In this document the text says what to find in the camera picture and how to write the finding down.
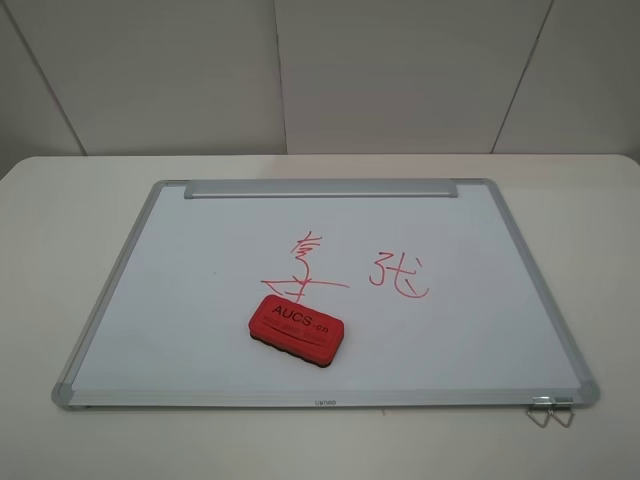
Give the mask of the red whiteboard eraser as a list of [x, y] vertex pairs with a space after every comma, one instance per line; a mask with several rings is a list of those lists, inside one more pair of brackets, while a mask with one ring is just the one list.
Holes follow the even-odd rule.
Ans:
[[340, 319], [268, 295], [248, 322], [250, 336], [320, 368], [328, 367], [344, 339]]

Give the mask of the white aluminium-framed whiteboard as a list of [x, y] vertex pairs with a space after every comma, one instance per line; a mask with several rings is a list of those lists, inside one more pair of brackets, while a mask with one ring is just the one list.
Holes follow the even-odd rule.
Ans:
[[[250, 336], [268, 295], [344, 322], [328, 367]], [[486, 178], [160, 181], [51, 393], [65, 409], [538, 396], [600, 391]]]

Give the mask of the left metal binder clip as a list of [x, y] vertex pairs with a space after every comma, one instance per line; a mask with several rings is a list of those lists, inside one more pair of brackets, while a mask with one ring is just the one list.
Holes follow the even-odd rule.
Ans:
[[553, 400], [551, 397], [533, 397], [526, 410], [526, 415], [539, 428], [546, 428], [551, 420], [552, 407]]

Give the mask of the metal binder clip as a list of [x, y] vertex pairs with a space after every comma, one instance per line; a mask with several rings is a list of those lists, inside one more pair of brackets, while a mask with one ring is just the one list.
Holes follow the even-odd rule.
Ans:
[[533, 397], [526, 410], [526, 415], [539, 428], [546, 428], [551, 420], [552, 407], [553, 400], [551, 397]]
[[551, 400], [548, 413], [563, 428], [570, 428], [575, 418], [573, 398], [554, 397]]

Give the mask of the right metal binder clip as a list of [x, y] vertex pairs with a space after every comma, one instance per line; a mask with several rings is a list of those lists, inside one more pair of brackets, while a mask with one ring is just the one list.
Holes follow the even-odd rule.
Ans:
[[548, 413], [563, 428], [570, 428], [575, 418], [573, 398], [554, 397], [551, 400]]

